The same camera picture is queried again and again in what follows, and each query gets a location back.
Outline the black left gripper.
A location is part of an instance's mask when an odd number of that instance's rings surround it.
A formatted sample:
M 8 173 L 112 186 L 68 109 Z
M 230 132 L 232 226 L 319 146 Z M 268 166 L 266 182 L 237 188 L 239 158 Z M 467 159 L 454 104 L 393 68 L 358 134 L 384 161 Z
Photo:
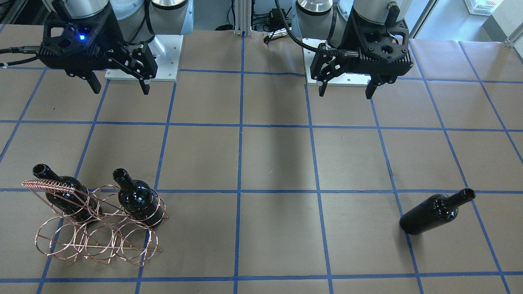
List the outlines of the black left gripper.
M 366 99 L 372 99 L 383 82 L 395 82 L 413 67 L 409 28 L 404 18 L 387 14 L 374 23 L 359 14 L 311 16 L 311 78 L 321 82 L 324 97 L 328 82 L 342 74 L 367 74 Z

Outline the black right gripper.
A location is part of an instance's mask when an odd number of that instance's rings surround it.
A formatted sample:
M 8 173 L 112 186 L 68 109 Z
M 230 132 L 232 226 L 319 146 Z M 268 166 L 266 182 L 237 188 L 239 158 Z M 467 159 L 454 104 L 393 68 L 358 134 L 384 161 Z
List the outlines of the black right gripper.
M 47 67 L 84 78 L 99 94 L 93 71 L 119 69 L 139 80 L 149 95 L 158 66 L 147 44 L 130 49 L 111 5 L 52 5 L 44 25 L 38 58 Z

